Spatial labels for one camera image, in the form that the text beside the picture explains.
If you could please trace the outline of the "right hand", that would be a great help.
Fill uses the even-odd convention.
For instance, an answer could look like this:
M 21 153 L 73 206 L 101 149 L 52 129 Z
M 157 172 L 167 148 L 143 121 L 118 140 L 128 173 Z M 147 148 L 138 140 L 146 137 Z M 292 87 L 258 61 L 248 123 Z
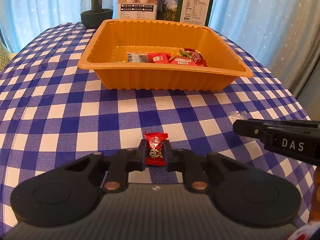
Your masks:
M 313 176 L 313 193 L 308 222 L 320 221 L 320 167 L 317 167 Z

